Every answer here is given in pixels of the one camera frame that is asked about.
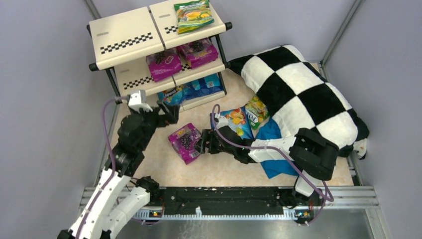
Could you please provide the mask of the black white checkered pillow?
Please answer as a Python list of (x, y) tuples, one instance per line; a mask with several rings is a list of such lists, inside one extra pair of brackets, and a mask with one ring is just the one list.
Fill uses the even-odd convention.
[(307, 128), (364, 159), (369, 129), (344, 95), (326, 80), (292, 45), (282, 45), (229, 62), (241, 76), (283, 137)]

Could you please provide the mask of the blue candy bag on shelf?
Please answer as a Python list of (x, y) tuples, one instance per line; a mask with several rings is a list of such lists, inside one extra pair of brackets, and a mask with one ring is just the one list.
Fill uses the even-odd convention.
[(212, 95), (223, 90), (218, 74), (193, 80), (184, 86), (185, 100)]
[(186, 99), (188, 91), (189, 87), (183, 85), (158, 92), (157, 95), (159, 100), (169, 105), (180, 105)]

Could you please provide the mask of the blue Skittles candy bag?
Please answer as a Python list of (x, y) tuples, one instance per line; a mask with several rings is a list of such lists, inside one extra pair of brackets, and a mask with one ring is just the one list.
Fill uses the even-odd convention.
[(228, 120), (228, 126), (242, 139), (254, 138), (245, 107), (222, 111), (220, 115)]

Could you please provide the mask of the blue cloth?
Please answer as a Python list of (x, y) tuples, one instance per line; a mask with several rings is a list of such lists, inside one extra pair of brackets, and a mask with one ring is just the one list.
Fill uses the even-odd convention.
[[(281, 131), (272, 118), (260, 126), (256, 139), (280, 139), (282, 138)], [(298, 176), (298, 173), (286, 160), (266, 160), (261, 162), (261, 166), (269, 179), (274, 178), (280, 174), (287, 174)]]

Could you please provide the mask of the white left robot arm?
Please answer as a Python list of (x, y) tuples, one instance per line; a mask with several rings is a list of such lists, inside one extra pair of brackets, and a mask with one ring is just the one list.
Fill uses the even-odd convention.
[(109, 151), (94, 193), (72, 226), (59, 232), (59, 239), (114, 239), (138, 210), (157, 200), (159, 184), (145, 176), (123, 201), (116, 202), (143, 161), (156, 129), (177, 123), (179, 111), (179, 105), (158, 101), (156, 107), (132, 110), (122, 119), (118, 143)]

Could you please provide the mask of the cream three-tier shelf rack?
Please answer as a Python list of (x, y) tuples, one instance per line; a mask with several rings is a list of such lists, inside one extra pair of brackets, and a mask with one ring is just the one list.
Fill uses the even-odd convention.
[(232, 28), (208, 0), (167, 0), (90, 21), (95, 62), (116, 96), (139, 92), (186, 111), (226, 95), (220, 35)]

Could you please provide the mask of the green Fox's candy bag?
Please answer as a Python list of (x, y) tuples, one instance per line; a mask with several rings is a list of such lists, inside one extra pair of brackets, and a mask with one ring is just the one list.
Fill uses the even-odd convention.
[(257, 129), (269, 117), (267, 107), (257, 96), (253, 96), (244, 108), (252, 129)]

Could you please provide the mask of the green yellow candy bag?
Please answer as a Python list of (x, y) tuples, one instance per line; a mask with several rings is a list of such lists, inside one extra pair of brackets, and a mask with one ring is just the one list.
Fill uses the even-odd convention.
[(178, 34), (192, 32), (214, 23), (208, 0), (173, 4), (178, 23)]

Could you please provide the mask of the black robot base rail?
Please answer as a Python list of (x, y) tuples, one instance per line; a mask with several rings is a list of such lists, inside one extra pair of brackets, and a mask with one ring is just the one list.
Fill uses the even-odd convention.
[(281, 215), (321, 204), (318, 193), (306, 197), (291, 187), (166, 187), (148, 203), (164, 209), (166, 216), (193, 215), (196, 208), (206, 216)]

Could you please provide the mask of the purple grape candy bag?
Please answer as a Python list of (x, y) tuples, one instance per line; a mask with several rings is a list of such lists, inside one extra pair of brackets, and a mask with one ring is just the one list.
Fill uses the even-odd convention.
[(218, 51), (209, 38), (177, 46), (178, 53), (191, 69), (210, 63), (218, 58)]
[(176, 48), (148, 55), (146, 63), (154, 82), (167, 79), (182, 70), (182, 62)]
[(200, 139), (201, 133), (192, 123), (186, 124), (168, 136), (172, 148), (186, 165), (196, 160), (201, 154), (195, 148)]

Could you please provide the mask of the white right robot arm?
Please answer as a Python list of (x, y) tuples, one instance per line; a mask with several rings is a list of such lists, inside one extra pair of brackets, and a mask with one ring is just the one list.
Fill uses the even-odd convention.
[(336, 144), (307, 128), (285, 138), (247, 139), (228, 126), (204, 129), (194, 148), (201, 154), (228, 153), (243, 164), (287, 162), (298, 173), (294, 191), (305, 197), (310, 197), (319, 183), (332, 179), (339, 151)]

